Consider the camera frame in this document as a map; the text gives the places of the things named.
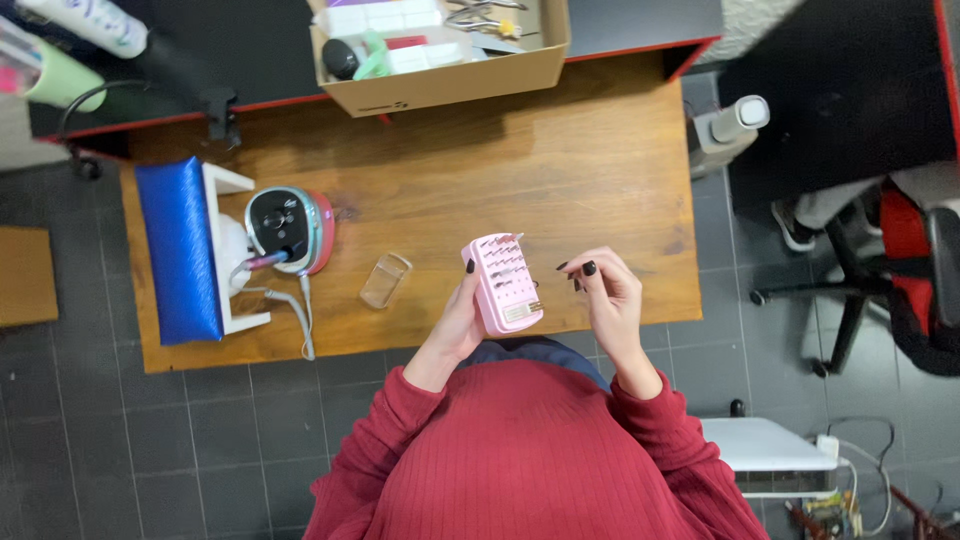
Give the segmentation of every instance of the hand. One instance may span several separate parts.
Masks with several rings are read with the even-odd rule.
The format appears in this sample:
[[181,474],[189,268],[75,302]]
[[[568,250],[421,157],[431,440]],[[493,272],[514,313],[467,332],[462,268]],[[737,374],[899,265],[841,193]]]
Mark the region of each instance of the hand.
[[641,400],[655,398],[663,384],[640,347],[643,285],[609,247],[583,252],[559,270],[587,291],[590,325],[597,344],[616,366],[620,386]]
[[418,388],[430,392],[443,390],[457,364],[487,335],[474,300],[480,274],[474,273],[473,268],[471,259],[467,263],[467,274],[446,301],[444,314],[403,369],[403,377]]

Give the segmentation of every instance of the cardboard box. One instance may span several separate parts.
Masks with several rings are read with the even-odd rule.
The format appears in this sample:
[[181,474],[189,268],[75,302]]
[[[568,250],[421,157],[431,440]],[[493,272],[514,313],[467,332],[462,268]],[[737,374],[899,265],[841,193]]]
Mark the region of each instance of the cardboard box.
[[57,320],[50,235],[33,227],[0,227],[0,327]]
[[[541,49],[363,81],[326,81],[321,50],[328,37],[323,28],[311,24],[317,85],[354,118],[550,88],[560,80],[570,23],[566,0],[539,1]],[[315,15],[326,8],[325,0],[307,3]]]

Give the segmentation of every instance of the gray tile floor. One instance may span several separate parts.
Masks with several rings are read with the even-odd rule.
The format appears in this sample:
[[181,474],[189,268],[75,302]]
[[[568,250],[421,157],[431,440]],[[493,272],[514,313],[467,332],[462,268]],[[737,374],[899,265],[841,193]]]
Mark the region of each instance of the gray tile floor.
[[[711,84],[684,80],[688,109],[708,110]],[[938,508],[960,505],[960,381],[914,368],[882,319],[858,335],[842,377],[810,375],[805,360],[828,353],[840,305],[757,308],[747,293],[810,281],[829,261],[785,251],[766,216],[732,218],[728,192],[723,174],[693,184],[704,320],[642,327],[650,358],[696,414],[739,398],[800,434],[830,418],[888,417],[894,483],[930,507],[941,482]],[[413,350],[146,376],[115,174],[95,184],[64,165],[3,175],[0,223],[50,229],[60,304],[56,323],[0,332],[0,539],[299,538],[309,482]],[[612,377],[592,333],[555,337]],[[887,436],[870,422],[835,432],[874,453]],[[872,497],[868,512],[881,504]],[[781,502],[754,508],[773,538],[797,537]]]

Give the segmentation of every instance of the red ribbed sweater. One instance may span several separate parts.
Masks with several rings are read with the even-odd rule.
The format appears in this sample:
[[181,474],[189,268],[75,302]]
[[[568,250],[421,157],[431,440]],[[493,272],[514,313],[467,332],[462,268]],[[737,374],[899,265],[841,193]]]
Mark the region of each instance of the red ribbed sweater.
[[310,487],[304,538],[767,538],[660,377],[641,401],[518,359],[434,394],[396,368]]

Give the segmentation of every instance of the dark blue jeans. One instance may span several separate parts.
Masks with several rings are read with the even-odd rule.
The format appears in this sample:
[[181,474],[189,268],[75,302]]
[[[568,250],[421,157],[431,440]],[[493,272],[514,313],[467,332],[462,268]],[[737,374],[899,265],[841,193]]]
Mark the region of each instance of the dark blue jeans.
[[593,362],[584,358],[580,353],[542,335],[530,337],[507,337],[504,339],[485,339],[480,342],[467,359],[460,362],[458,369],[487,362],[499,362],[514,358],[527,358],[555,364],[566,369],[582,373],[588,379],[596,382],[597,386],[610,392],[610,385],[597,371]]

